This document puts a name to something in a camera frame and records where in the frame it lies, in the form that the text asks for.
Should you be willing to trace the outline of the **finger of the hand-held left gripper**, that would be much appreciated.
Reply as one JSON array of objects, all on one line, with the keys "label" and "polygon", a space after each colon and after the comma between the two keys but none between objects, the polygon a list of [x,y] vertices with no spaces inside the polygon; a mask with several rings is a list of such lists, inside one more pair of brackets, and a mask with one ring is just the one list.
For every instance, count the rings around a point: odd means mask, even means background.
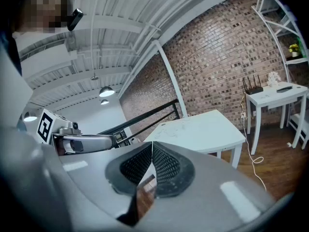
[{"label": "finger of the hand-held left gripper", "polygon": [[81,142],[85,153],[105,151],[114,147],[114,136],[82,135]]}]

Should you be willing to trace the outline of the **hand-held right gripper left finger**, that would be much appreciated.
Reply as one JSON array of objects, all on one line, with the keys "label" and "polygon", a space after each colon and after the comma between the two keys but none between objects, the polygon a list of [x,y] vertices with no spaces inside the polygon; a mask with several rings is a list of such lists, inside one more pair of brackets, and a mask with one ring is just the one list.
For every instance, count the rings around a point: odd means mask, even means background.
[{"label": "hand-held right gripper left finger", "polygon": [[124,148],[60,157],[27,133],[0,130],[0,183],[14,232],[151,232],[139,217],[138,191],[116,192],[105,176]]}]

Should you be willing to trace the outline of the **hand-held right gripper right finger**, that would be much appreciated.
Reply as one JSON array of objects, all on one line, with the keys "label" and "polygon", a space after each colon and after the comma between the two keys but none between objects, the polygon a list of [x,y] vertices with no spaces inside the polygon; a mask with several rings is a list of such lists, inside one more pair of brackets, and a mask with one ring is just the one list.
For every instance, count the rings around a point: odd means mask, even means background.
[{"label": "hand-held right gripper right finger", "polygon": [[163,143],[188,158],[195,177],[180,195],[155,199],[138,222],[139,232],[227,232],[245,224],[251,217],[252,203],[260,213],[267,211],[274,198],[252,179],[215,156]]}]

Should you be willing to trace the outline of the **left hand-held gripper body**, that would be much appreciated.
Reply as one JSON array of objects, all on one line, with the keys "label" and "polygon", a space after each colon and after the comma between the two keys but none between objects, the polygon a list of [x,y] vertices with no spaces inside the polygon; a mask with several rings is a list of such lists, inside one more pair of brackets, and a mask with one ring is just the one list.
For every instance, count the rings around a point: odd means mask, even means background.
[{"label": "left hand-held gripper body", "polygon": [[47,109],[42,112],[36,135],[40,143],[53,146],[58,155],[70,155],[84,151],[83,144],[73,139],[73,136],[82,135],[78,124]]}]

